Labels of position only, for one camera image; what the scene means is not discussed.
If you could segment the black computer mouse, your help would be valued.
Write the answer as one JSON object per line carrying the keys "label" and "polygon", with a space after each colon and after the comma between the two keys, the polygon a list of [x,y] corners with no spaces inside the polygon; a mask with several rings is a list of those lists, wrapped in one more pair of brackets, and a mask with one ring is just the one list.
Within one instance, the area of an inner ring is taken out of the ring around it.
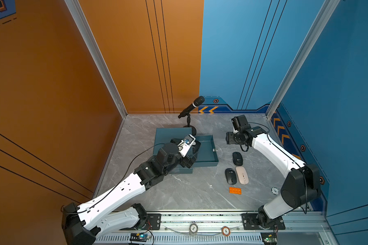
{"label": "black computer mouse", "polygon": [[243,157],[242,157],[241,153],[233,152],[232,157],[233,157],[233,164],[235,166],[242,166],[243,165]]}
{"label": "black computer mouse", "polygon": [[225,177],[229,185],[235,185],[237,183],[236,172],[232,168],[225,170]]}

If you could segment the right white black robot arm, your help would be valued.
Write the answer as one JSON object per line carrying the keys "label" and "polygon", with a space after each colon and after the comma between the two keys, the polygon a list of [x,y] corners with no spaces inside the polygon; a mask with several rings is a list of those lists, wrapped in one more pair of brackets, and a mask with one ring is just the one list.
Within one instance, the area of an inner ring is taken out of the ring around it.
{"label": "right white black robot arm", "polygon": [[320,170],[306,164],[275,143],[261,127],[252,127],[245,115],[232,118],[234,130],[226,135],[228,145],[246,146],[263,154],[281,172],[285,181],[280,193],[258,209],[255,220],[247,221],[257,229],[273,229],[282,216],[321,195]]}

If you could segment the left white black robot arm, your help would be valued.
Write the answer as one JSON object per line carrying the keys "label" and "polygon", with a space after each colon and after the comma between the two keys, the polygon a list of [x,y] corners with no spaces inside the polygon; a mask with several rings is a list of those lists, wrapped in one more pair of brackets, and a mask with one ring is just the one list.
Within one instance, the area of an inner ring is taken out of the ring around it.
{"label": "left white black robot arm", "polygon": [[190,168],[197,160],[201,143],[191,134],[161,144],[156,155],[141,163],[134,172],[125,174],[120,183],[98,197],[62,208],[62,230],[68,245],[92,245],[98,238],[122,229],[142,229],[147,212],[139,204],[124,211],[116,209],[130,199],[161,183],[177,166]]}

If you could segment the black microphone stand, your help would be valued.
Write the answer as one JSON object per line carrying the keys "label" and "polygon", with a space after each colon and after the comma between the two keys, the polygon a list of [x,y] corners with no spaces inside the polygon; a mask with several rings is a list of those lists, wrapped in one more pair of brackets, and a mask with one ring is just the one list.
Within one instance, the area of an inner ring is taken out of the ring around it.
{"label": "black microphone stand", "polygon": [[184,126],[184,128],[190,128],[191,129],[191,135],[196,136],[197,130],[193,125],[191,125],[191,114],[187,113],[186,117],[187,117],[187,124]]}

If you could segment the black microphone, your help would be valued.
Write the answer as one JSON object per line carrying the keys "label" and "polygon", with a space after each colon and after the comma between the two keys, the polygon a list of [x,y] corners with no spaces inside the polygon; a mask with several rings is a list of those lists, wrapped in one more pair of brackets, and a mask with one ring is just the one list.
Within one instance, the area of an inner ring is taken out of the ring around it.
{"label": "black microphone", "polygon": [[203,96],[199,96],[198,98],[196,98],[192,104],[190,104],[187,108],[185,108],[178,116],[178,118],[182,118],[187,116],[188,114],[190,114],[190,112],[192,110],[194,110],[195,108],[199,107],[200,105],[202,105],[205,101],[205,98]]}

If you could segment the orange toy brick plate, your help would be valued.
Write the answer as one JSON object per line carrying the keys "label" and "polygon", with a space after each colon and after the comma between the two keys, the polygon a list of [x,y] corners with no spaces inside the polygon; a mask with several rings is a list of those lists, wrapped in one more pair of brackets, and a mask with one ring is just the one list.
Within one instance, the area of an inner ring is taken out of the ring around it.
{"label": "orange toy brick plate", "polygon": [[229,193],[230,194],[235,194],[235,195],[241,195],[242,194],[242,189],[237,188],[237,187],[229,187]]}

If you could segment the left green circuit board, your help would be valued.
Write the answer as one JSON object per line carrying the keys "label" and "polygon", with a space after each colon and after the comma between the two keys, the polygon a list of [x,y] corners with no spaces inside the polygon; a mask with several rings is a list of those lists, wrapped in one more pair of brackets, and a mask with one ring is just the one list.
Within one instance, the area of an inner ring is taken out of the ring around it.
{"label": "left green circuit board", "polygon": [[150,240],[151,236],[149,233],[131,233],[129,241],[130,243],[139,242],[139,243],[146,243]]}

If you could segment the green circuit board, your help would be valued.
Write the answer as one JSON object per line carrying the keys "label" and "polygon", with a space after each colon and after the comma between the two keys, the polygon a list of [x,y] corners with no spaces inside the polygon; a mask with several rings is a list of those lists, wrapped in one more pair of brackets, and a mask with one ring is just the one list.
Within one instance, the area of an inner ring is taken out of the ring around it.
{"label": "green circuit board", "polygon": [[261,233],[261,239],[265,245],[276,245],[278,242],[277,236],[271,233]]}
{"label": "green circuit board", "polygon": [[150,240],[151,236],[149,233],[131,233],[129,241],[130,243],[139,242],[139,243],[146,243]]}

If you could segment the right green circuit board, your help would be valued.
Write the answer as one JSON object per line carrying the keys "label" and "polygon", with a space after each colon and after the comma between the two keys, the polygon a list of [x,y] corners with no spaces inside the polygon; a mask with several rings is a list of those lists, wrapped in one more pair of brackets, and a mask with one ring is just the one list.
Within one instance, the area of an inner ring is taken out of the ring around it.
{"label": "right green circuit board", "polygon": [[261,233],[261,239],[265,245],[276,245],[278,242],[277,236],[271,233]]}

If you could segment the grey round rail sticker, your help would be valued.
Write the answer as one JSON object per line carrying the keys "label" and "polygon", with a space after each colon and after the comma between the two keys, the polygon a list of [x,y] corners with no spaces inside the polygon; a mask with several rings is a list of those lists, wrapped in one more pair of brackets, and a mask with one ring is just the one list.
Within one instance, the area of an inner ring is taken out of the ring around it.
{"label": "grey round rail sticker", "polygon": [[190,234],[196,234],[198,232],[198,226],[195,223],[192,223],[189,226],[189,233]]}

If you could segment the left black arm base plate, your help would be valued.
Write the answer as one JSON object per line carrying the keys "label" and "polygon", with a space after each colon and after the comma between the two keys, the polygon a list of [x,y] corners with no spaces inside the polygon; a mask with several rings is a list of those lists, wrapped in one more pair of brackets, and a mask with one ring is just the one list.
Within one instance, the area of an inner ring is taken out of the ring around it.
{"label": "left black arm base plate", "polygon": [[123,228],[122,230],[159,230],[161,224],[160,213],[148,213],[147,216],[141,219],[134,227]]}

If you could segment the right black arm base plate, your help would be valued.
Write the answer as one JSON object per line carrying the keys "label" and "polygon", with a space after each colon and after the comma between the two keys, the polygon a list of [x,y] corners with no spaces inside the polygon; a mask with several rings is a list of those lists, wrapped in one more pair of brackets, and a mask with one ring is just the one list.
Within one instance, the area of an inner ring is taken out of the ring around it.
{"label": "right black arm base plate", "polygon": [[243,213],[242,223],[245,230],[285,230],[285,223],[281,216],[270,219],[263,213]]}

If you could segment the orange round rail sticker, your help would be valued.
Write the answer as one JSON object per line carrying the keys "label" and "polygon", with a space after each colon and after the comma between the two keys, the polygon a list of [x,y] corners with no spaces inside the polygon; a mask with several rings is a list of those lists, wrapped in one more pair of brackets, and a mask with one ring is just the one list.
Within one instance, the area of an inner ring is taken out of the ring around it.
{"label": "orange round rail sticker", "polygon": [[231,230],[227,226],[222,227],[221,232],[222,232],[223,236],[225,236],[225,237],[229,237],[230,234],[231,234]]}

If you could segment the aluminium front rail frame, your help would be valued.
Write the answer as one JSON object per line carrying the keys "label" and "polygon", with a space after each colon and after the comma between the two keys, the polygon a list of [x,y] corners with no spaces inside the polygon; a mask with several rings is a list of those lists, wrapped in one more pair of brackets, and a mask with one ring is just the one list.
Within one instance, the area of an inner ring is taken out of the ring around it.
{"label": "aluminium front rail frame", "polygon": [[[156,211],[160,213],[159,230],[117,230],[98,238],[92,245],[264,245],[261,233],[275,234],[277,245],[337,245],[328,222],[320,212],[299,211],[282,216],[285,230],[245,230],[241,214],[253,211]],[[198,226],[196,234],[189,226]],[[229,237],[221,229],[231,230]],[[130,243],[131,233],[149,233],[146,243]]]}

